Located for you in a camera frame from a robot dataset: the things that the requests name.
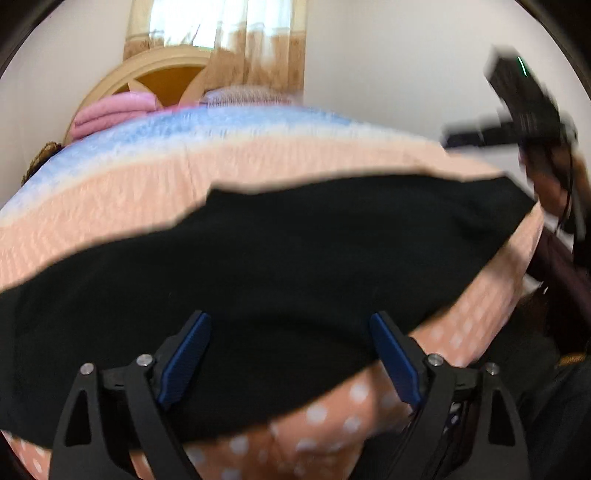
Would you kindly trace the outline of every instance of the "silver bolt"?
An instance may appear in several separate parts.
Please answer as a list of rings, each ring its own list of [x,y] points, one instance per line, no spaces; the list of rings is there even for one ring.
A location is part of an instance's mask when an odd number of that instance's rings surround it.
[[[427,362],[429,362],[429,365],[432,365],[434,367],[442,366],[444,361],[445,360],[441,355],[439,355],[439,353],[432,353],[427,357]]]
[[[80,373],[82,375],[90,375],[95,370],[93,364],[84,364],[80,367]]]
[[[497,364],[494,364],[493,362],[487,363],[485,365],[485,368],[489,375],[498,375],[501,373],[501,369],[499,368],[499,366]]]
[[[137,363],[141,367],[147,367],[149,364],[152,363],[152,360],[152,355],[150,355],[149,353],[144,353],[135,360],[135,363]]]

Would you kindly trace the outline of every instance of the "polka dot fabric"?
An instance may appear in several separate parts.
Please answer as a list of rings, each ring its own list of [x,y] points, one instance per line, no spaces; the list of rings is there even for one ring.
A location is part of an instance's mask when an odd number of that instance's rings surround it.
[[[270,135],[208,147],[181,144],[178,151],[145,153],[145,158],[136,156],[128,165],[78,179],[26,214],[0,224],[0,289],[97,241],[175,222],[203,201],[213,182],[257,191],[376,172],[459,180],[499,175],[486,164],[416,140]],[[425,351],[465,366],[486,349],[521,294],[542,226],[537,205],[458,301],[412,333]],[[409,414],[377,362],[269,425],[185,448],[204,480],[344,480],[365,439],[401,429]],[[4,435],[32,476],[46,480],[51,452]],[[151,480],[143,454],[133,452],[132,458],[138,476]]]

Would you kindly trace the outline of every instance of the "headboard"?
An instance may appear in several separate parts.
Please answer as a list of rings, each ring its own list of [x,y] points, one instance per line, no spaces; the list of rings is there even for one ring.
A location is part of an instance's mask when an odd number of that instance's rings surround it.
[[[205,69],[210,50],[180,45],[148,50],[125,60],[96,85],[76,109],[76,113],[106,96],[120,92],[152,92],[162,106],[176,105],[196,77]],[[68,126],[64,144],[70,143]]]

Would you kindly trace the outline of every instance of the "white wall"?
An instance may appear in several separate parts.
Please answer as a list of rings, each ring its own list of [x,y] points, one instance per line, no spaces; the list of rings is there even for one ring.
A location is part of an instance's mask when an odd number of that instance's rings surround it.
[[[308,5],[306,104],[440,140],[449,123],[496,117],[502,105],[483,71],[493,45],[514,46],[573,117],[591,161],[591,101],[558,46],[514,0]],[[516,149],[485,156],[525,181]]]
[[[61,141],[86,94],[122,59],[132,0],[66,0],[0,79],[0,207],[30,161]]]

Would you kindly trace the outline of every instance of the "curtain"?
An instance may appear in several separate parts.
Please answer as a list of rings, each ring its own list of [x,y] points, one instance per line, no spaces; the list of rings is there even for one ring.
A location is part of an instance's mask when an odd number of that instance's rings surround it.
[[[192,44],[232,63],[229,84],[282,92],[304,86],[307,0],[134,0],[124,59]]]

